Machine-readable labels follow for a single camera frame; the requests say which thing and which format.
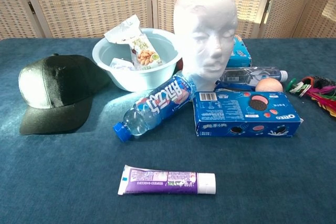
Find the blue fabric surface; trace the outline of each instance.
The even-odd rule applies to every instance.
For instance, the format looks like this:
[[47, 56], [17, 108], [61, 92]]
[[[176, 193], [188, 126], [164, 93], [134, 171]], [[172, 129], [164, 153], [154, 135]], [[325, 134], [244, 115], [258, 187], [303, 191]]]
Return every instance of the blue fabric surface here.
[[[142, 93], [113, 83], [71, 134], [19, 134], [25, 65], [53, 53], [92, 58], [98, 39], [0, 41], [0, 223], [336, 223], [335, 118], [289, 94], [304, 119], [293, 138], [199, 138], [192, 104], [138, 139], [113, 125]], [[244, 39], [254, 66], [336, 80], [336, 39]], [[216, 174], [216, 195], [126, 195], [125, 164]]]

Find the white foam mannequin head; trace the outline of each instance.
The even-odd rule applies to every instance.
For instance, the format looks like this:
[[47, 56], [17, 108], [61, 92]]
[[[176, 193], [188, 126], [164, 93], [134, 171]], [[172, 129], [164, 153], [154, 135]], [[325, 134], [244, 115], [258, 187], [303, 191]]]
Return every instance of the white foam mannequin head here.
[[183, 73], [197, 79], [198, 91], [213, 91], [234, 46], [234, 0], [177, 0], [174, 33], [180, 42]]

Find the purple toothpaste tube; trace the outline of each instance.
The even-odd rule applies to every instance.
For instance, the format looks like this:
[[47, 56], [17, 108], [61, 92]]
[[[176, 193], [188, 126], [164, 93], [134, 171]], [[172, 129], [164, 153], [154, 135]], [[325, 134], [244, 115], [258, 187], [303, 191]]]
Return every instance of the purple toothpaste tube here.
[[216, 178], [214, 173], [169, 172], [125, 165], [118, 194], [216, 194]]

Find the bowl rim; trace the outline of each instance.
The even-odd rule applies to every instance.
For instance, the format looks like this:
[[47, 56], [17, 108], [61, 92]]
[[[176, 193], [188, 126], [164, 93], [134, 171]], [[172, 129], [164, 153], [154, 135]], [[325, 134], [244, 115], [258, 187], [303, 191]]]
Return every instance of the bowl rim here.
[[[166, 30], [163, 30], [163, 29], [158, 29], [158, 28], [141, 28], [141, 31], [143, 32], [146, 32], [146, 31], [150, 31], [150, 32], [160, 32], [161, 34], [164, 33], [167, 35], [167, 38], [173, 42], [173, 44], [176, 44], [177, 45], [177, 41], [176, 41], [176, 38], [174, 37], [175, 34], [174, 33], [171, 33], [170, 31], [166, 31]], [[101, 59], [99, 58], [99, 54], [98, 54], [98, 47], [100, 46], [100, 44], [103, 44], [103, 43], [109, 43], [106, 38], [102, 38], [100, 39], [96, 44], [95, 46], [93, 47], [93, 50], [92, 50], [92, 57], [93, 57], [93, 60], [96, 62], [96, 64], [102, 68], [102, 69], [105, 69], [109, 72], [122, 72], [125, 70], [124, 69], [115, 69], [115, 68], [111, 68], [110, 66], [106, 65], [104, 62], [101, 61]], [[131, 70], [131, 72], [134, 72], [134, 73], [150, 73], [150, 72], [155, 72], [155, 71], [158, 71], [158, 70], [161, 70], [161, 69], [164, 69], [164, 68], [167, 68], [175, 63], [177, 63], [180, 59], [182, 58], [182, 55], [177, 52], [177, 55], [174, 59], [172, 59], [171, 61], [167, 62], [166, 64], [163, 64], [159, 67], [156, 67], [156, 68], [151, 68], [151, 69], [145, 69], [145, 70]]]

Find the cap visor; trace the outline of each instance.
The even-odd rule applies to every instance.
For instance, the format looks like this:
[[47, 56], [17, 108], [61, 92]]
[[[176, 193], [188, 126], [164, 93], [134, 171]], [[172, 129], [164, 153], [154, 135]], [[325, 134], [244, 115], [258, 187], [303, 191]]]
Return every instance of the cap visor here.
[[20, 126], [22, 135], [66, 133], [81, 127], [87, 120], [92, 97], [52, 109], [28, 106]]

